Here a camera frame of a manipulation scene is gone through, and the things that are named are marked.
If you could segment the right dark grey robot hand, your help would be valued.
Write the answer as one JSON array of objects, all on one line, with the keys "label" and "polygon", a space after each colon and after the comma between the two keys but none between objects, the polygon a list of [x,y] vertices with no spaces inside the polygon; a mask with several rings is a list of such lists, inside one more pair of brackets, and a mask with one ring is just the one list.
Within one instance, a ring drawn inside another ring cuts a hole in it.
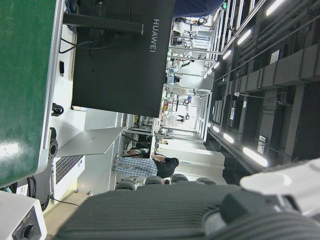
[{"label": "right dark grey robot hand", "polygon": [[56,240],[317,240],[320,161],[290,162],[239,185],[180,180],[88,198]]}]

